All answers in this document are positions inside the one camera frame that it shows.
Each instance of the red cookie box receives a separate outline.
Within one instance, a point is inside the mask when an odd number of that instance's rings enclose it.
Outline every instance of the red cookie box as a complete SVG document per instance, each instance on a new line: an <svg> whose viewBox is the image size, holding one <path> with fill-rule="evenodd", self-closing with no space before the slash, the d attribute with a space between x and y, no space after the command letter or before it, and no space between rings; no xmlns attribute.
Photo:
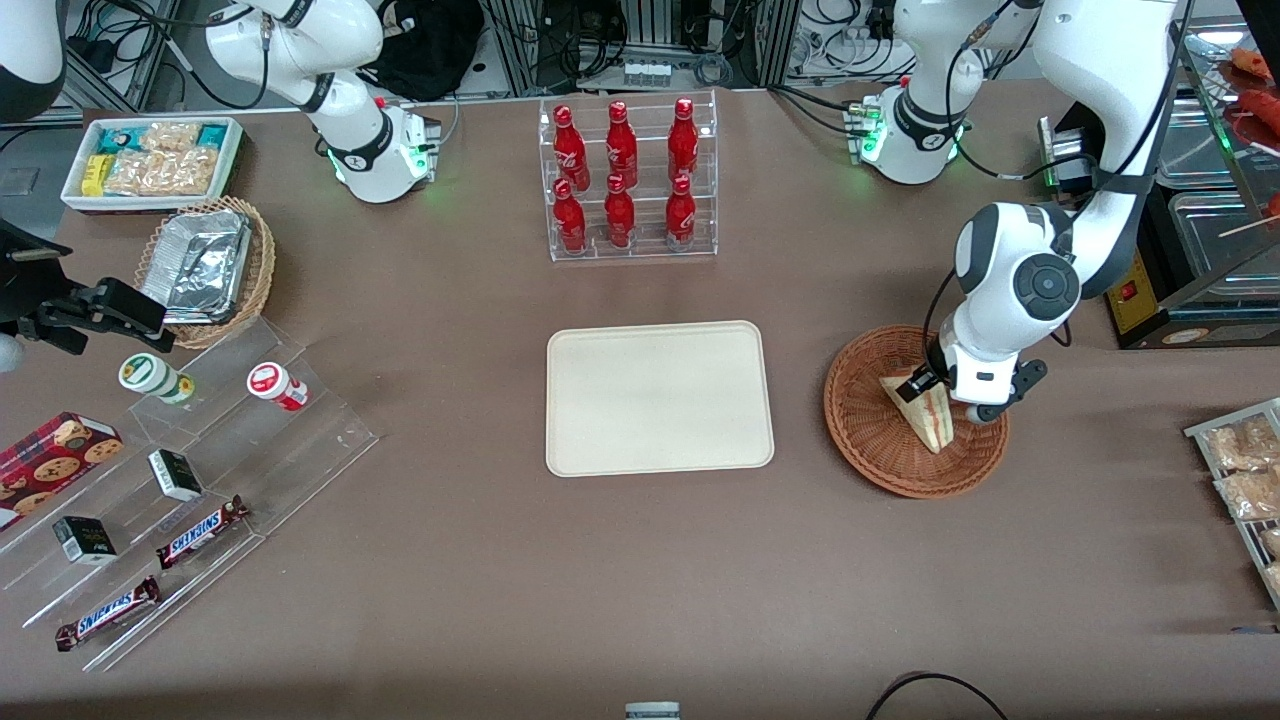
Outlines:
<svg viewBox="0 0 1280 720"><path fill-rule="evenodd" d="M0 532L122 447L115 428L61 413L0 452Z"/></svg>

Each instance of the black bag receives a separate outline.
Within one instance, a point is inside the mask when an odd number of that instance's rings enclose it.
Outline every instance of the black bag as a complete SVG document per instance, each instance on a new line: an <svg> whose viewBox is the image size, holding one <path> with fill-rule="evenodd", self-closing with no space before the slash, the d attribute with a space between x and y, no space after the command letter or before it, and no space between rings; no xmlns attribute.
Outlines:
<svg viewBox="0 0 1280 720"><path fill-rule="evenodd" d="M378 15L383 51L360 77L424 102L458 88L484 29L479 0L385 0Z"/></svg>

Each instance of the bottle with red label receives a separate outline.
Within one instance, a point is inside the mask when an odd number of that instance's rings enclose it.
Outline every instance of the bottle with red label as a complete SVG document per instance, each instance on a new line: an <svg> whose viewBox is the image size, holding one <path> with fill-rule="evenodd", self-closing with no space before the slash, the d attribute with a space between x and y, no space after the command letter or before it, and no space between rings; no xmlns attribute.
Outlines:
<svg viewBox="0 0 1280 720"><path fill-rule="evenodd" d="M582 133L573 127L573 113L566 105L552 111L556 119L556 164L561 177L573 183L573 190L586 192L591 187L591 172L586 169L586 143Z"/></svg>
<svg viewBox="0 0 1280 720"><path fill-rule="evenodd" d="M307 384L294 378L279 363L260 363L244 380L250 395L270 400L289 413L302 410L311 398Z"/></svg>
<svg viewBox="0 0 1280 720"><path fill-rule="evenodd" d="M698 205L689 195L689 176L681 174L671 183L667 199L667 247L684 252L694 243L694 213Z"/></svg>
<svg viewBox="0 0 1280 720"><path fill-rule="evenodd" d="M609 242L618 250L631 247L636 229L636 206L627 195L621 173L609 176L609 196L604 199L604 215L609 220Z"/></svg>
<svg viewBox="0 0 1280 720"><path fill-rule="evenodd" d="M676 122L667 136L667 173L675 182L681 174L694 177L698 169L698 127L694 126L694 101L676 100Z"/></svg>
<svg viewBox="0 0 1280 720"><path fill-rule="evenodd" d="M586 251L586 215L582 214L582 205L573 197L573 187L564 178L556 178L552 191L556 192L552 214L556 217L561 245L564 246L564 252L581 255Z"/></svg>
<svg viewBox="0 0 1280 720"><path fill-rule="evenodd" d="M640 181L640 159L636 151L636 131L627 120L627 104L616 100L609 102L609 135L604 138L609 152L609 172L622 176L627 188Z"/></svg>

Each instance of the snack package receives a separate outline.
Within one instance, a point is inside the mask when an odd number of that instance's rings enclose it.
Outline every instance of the snack package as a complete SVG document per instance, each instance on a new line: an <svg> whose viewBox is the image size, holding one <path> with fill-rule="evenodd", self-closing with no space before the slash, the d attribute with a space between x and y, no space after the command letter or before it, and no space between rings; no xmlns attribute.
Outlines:
<svg viewBox="0 0 1280 720"><path fill-rule="evenodd" d="M183 152L173 173L168 195L204 195L214 181L214 168L218 167L218 150L197 145Z"/></svg>
<svg viewBox="0 0 1280 720"><path fill-rule="evenodd" d="M140 142L145 150L180 152L195 147L200 128L200 123L151 123Z"/></svg>
<svg viewBox="0 0 1280 720"><path fill-rule="evenodd" d="M1266 546L1271 557L1280 560L1280 528L1271 528L1262 533L1262 544Z"/></svg>
<svg viewBox="0 0 1280 720"><path fill-rule="evenodd" d="M1275 470L1228 475L1221 489L1228 510L1238 520L1280 518L1280 477Z"/></svg>
<svg viewBox="0 0 1280 720"><path fill-rule="evenodd" d="M224 137L227 137L227 126L205 126L200 128L200 140L196 141L196 145L206 145L219 150Z"/></svg>
<svg viewBox="0 0 1280 720"><path fill-rule="evenodd" d="M102 192L106 195L142 195L142 177L147 172L147 158L150 152L138 150L120 150L115 155L111 173L102 183Z"/></svg>
<svg viewBox="0 0 1280 720"><path fill-rule="evenodd" d="M61 413L0 451L0 530L29 515L120 448L110 425Z"/></svg>
<svg viewBox="0 0 1280 720"><path fill-rule="evenodd" d="M1235 423L1221 428L1213 428L1204 433L1204 443L1208 451L1217 459L1219 468L1226 471L1234 470L1262 470L1267 466L1267 457L1260 457L1245 451L1245 447L1254 447L1249 443L1244 433L1253 432L1256 442L1265 442L1265 437L1257 432L1256 425L1244 427L1244 423Z"/></svg>
<svg viewBox="0 0 1280 720"><path fill-rule="evenodd" d="M147 128L114 128L102 133L102 140L97 142L97 151L105 155L115 155L122 150L142 150L142 136Z"/></svg>
<svg viewBox="0 0 1280 720"><path fill-rule="evenodd" d="M84 163L84 177L81 178L81 195L86 197L101 197L102 186L108 176L111 174L111 165L115 164L115 155L90 155Z"/></svg>
<svg viewBox="0 0 1280 720"><path fill-rule="evenodd" d="M1272 562L1263 568L1262 579L1271 587L1271 592L1280 594L1280 562Z"/></svg>

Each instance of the snickers bar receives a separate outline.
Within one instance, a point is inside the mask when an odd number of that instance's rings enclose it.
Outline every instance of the snickers bar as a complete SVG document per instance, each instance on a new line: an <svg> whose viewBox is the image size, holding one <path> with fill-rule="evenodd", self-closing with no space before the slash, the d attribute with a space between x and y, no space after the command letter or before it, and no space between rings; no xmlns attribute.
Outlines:
<svg viewBox="0 0 1280 720"><path fill-rule="evenodd" d="M195 552L200 546L214 539L214 536L232 527L236 520L248 515L248 507L241 502L237 495L230 502L224 502L214 514L196 524L195 528L178 536L172 543L156 550L160 557L160 568L168 570L173 568L184 555Z"/></svg>
<svg viewBox="0 0 1280 720"><path fill-rule="evenodd" d="M99 607L93 614L81 618L79 623L68 623L58 628L58 637L54 638L58 652L72 650L93 633L150 603L160 603L160 585L155 578L147 577L138 587Z"/></svg>

